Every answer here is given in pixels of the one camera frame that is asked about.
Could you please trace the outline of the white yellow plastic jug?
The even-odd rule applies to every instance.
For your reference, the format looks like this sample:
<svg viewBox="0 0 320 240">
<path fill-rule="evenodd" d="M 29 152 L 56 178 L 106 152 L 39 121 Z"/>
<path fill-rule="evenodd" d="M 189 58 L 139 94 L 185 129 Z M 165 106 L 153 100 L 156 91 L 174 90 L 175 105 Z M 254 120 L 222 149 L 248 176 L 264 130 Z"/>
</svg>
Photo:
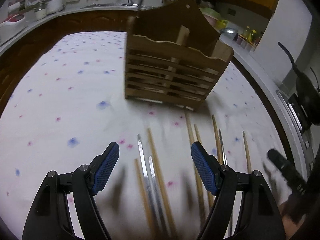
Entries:
<svg viewBox="0 0 320 240">
<path fill-rule="evenodd" d="M 222 30 L 227 27 L 228 21 L 227 20 L 217 20 L 215 24 L 216 30 Z"/>
</svg>

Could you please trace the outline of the short wooden chopstick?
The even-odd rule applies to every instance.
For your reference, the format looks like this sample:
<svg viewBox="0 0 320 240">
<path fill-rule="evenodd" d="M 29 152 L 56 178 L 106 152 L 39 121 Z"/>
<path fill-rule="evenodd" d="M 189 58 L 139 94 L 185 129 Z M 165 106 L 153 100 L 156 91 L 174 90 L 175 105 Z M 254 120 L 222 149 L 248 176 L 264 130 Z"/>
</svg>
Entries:
<svg viewBox="0 0 320 240">
<path fill-rule="evenodd" d="M 200 137 L 200 133 L 199 133 L 199 129 L 198 129 L 197 124 L 194 124 L 194 129 L 195 129 L 195 133 L 196 133 L 196 139 L 201 143 L 202 140 Z M 207 191 L 207 198 L 208 198 L 209 209 L 211 209 L 214 204 L 214 197 L 209 191 Z"/>
</svg>

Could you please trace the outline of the metal chopstick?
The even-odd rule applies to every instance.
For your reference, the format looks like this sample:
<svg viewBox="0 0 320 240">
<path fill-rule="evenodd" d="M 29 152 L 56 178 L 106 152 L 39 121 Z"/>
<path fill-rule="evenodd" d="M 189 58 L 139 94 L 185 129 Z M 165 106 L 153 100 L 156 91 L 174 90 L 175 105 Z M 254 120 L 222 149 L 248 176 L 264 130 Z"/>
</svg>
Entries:
<svg viewBox="0 0 320 240">
<path fill-rule="evenodd" d="M 166 237 L 167 236 L 167 227 L 166 227 L 166 223 L 165 223 L 165 219 L 164 219 L 162 202 L 161 202 L 160 195 L 159 195 L 156 174 L 155 174 L 155 168 L 153 165 L 153 159 L 152 159 L 151 155 L 148 157 L 148 160 L 149 160 L 149 166 L 150 166 L 150 172 L 151 172 L 151 184 L 152 184 L 154 195 L 155 195 L 157 213 L 158 213 L 159 221 L 160 221 L 160 225 L 161 225 L 161 232 L 162 232 L 162 235 L 164 237 Z"/>
<path fill-rule="evenodd" d="M 143 173 L 144 190 L 146 192 L 146 198 L 147 198 L 148 216 L 150 217 L 149 220 L 152 225 L 152 233 L 154 234 L 154 238 L 156 239 L 157 236 L 159 236 L 160 234 L 160 229 L 159 229 L 156 210 L 153 202 L 152 189 L 150 185 L 148 170 L 146 167 L 142 138 L 140 134 L 137 134 L 137 143 L 138 143 L 139 157 L 140 157 L 140 163 L 141 163 L 141 168 Z"/>
<path fill-rule="evenodd" d="M 221 129 L 218 129 L 218 133 L 219 133 L 219 139 L 220 139 L 221 151 L 222 151 L 222 163 L 223 165 L 228 166 L 227 157 L 226 157 L 225 149 L 223 145 Z M 233 229 L 233 214 L 231 214 L 229 224 L 228 224 L 228 237 L 231 237 L 232 229 Z"/>
</svg>

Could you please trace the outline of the white floral tablecloth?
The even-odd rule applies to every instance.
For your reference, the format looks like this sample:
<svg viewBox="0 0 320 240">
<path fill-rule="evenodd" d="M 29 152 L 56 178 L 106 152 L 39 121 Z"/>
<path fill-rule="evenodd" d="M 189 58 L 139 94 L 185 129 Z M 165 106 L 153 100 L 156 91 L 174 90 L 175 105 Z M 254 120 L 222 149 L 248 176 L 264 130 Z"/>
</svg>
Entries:
<svg viewBox="0 0 320 240">
<path fill-rule="evenodd" d="M 150 239 L 134 160 L 137 134 L 151 154 L 151 128 L 179 239 L 200 231 L 195 172 L 184 110 L 124 96 L 126 34 L 87 32 L 68 35 L 32 66 L 14 90 L 1 116 L 1 218 L 21 238 L 34 197 L 45 177 L 72 172 L 118 143 L 117 164 L 95 201 L 113 239 Z M 260 170 L 278 204 L 289 189 L 267 159 L 283 150 L 259 97 L 229 64 L 202 107 L 188 113 L 202 144 L 216 155 L 212 115 L 221 129 L 228 165 L 246 172 L 242 132 L 252 168 Z"/>
</svg>

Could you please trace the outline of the white red rice cooker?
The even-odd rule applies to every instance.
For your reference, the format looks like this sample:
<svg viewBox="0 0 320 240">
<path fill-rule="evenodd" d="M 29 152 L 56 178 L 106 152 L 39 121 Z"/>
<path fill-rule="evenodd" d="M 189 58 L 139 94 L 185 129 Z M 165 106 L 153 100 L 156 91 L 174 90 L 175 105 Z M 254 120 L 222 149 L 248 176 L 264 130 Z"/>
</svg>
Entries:
<svg viewBox="0 0 320 240">
<path fill-rule="evenodd" d="M 17 14 L 1 23 L 1 43 L 7 42 L 25 28 L 25 16 Z"/>
</svg>

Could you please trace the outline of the white ceramic jar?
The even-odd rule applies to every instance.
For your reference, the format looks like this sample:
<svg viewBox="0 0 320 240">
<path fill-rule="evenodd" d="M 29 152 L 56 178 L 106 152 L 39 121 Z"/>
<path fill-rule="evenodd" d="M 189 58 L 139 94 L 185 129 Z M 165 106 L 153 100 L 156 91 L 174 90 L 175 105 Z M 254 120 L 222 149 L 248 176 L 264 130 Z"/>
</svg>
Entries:
<svg viewBox="0 0 320 240">
<path fill-rule="evenodd" d="M 34 8 L 36 20 L 41 20 L 47 16 L 47 4 L 45 1 L 39 2 Z"/>
</svg>

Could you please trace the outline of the wooden slatted utensil holder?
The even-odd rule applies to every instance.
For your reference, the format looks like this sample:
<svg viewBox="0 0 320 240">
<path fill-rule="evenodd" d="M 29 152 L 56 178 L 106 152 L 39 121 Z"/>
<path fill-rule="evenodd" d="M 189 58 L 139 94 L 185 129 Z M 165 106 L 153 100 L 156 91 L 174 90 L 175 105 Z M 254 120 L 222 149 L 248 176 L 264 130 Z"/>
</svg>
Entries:
<svg viewBox="0 0 320 240">
<path fill-rule="evenodd" d="M 139 11 L 127 21 L 125 98 L 197 110 L 233 55 L 194 0 Z"/>
</svg>

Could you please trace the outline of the long wooden chopstick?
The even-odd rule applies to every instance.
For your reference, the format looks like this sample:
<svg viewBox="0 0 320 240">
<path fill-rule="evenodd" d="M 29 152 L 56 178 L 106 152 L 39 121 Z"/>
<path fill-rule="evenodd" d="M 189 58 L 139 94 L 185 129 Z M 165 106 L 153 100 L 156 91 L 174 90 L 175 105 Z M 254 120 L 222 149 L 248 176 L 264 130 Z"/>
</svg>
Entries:
<svg viewBox="0 0 320 240">
<path fill-rule="evenodd" d="M 157 154 L 157 151 L 155 148 L 155 143 L 153 140 L 151 128 L 147 129 L 147 134 L 148 134 L 148 140 L 149 140 L 149 144 L 150 144 L 150 148 L 151 148 L 151 156 L 152 156 L 152 160 L 153 160 L 153 166 L 155 168 L 156 180 L 159 185 L 160 192 L 161 192 L 163 206 L 165 209 L 165 214 L 166 214 L 167 220 L 168 220 L 168 226 L 169 226 L 170 233 L 171 233 L 171 239 L 177 239 L 176 226 L 175 226 L 175 222 L 174 222 L 174 219 L 172 216 L 172 211 L 171 211 L 171 207 L 170 207 L 170 203 L 169 203 L 169 197 L 167 194 L 167 190 L 165 188 L 163 174 L 162 174 L 158 154 Z"/>
</svg>

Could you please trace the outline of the stacked green pink bowls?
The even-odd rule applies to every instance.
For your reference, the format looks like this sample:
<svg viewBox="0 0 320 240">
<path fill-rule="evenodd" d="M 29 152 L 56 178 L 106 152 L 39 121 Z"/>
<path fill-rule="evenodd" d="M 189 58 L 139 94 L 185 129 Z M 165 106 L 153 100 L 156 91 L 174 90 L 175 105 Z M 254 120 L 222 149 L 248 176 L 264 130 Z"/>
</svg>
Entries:
<svg viewBox="0 0 320 240">
<path fill-rule="evenodd" d="M 215 27 L 217 22 L 221 20 L 220 13 L 211 8 L 200 8 L 200 11 L 203 13 L 204 17 L 207 19 L 207 21 L 210 23 L 212 27 Z"/>
</svg>

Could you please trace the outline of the gas stove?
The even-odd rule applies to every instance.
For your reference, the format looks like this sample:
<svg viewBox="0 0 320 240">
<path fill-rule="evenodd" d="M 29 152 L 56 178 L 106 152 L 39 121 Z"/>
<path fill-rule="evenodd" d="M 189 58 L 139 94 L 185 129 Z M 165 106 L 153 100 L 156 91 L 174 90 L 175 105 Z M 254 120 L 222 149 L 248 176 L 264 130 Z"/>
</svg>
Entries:
<svg viewBox="0 0 320 240">
<path fill-rule="evenodd" d="M 309 130 L 302 132 L 302 125 L 298 121 L 298 116 L 289 103 L 287 95 L 280 90 L 276 90 L 276 95 L 283 116 L 280 120 L 289 141 L 295 167 L 300 175 L 307 180 L 310 177 L 316 158 L 311 132 Z"/>
</svg>

